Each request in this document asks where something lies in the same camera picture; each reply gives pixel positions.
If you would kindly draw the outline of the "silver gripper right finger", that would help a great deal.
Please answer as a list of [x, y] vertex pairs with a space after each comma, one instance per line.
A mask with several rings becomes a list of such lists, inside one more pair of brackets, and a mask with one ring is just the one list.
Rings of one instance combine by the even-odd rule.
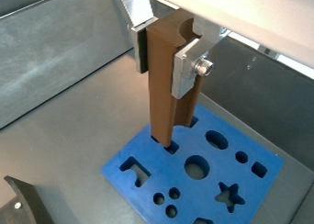
[[208, 51], [229, 34], [229, 31], [201, 17], [195, 16], [192, 32], [199, 35], [173, 55], [172, 96], [180, 99], [193, 87], [196, 77], [204, 77], [213, 69]]

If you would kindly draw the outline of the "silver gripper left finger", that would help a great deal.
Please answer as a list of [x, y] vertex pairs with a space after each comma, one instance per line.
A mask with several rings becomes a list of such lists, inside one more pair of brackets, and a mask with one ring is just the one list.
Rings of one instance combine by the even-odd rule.
[[148, 71], [145, 28], [157, 19], [153, 16], [149, 0], [121, 0], [121, 4], [127, 12], [137, 72], [145, 73]]

